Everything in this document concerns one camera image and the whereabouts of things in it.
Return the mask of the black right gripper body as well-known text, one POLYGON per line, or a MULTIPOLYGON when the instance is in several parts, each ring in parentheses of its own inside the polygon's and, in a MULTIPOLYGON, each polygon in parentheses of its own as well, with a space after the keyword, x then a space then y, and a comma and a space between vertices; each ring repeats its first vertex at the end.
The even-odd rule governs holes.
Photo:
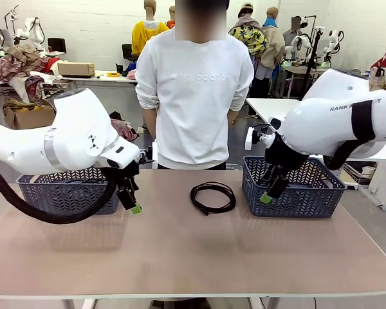
POLYGON ((266 145, 265 162, 268 166, 273 166, 271 182, 276 176, 288 179, 288 173, 301 167, 309 157, 308 154, 299 153, 288 146, 278 132, 267 135, 264 143, 266 145))

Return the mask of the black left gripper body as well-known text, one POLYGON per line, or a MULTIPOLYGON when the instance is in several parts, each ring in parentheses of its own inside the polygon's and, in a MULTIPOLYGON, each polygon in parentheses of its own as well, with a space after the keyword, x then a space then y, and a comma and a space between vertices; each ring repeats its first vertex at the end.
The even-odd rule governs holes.
POLYGON ((139 189, 135 182, 135 176, 140 173, 139 164, 134 160, 123 169, 110 167, 108 170, 109 174, 115 179, 118 192, 135 193, 139 189))

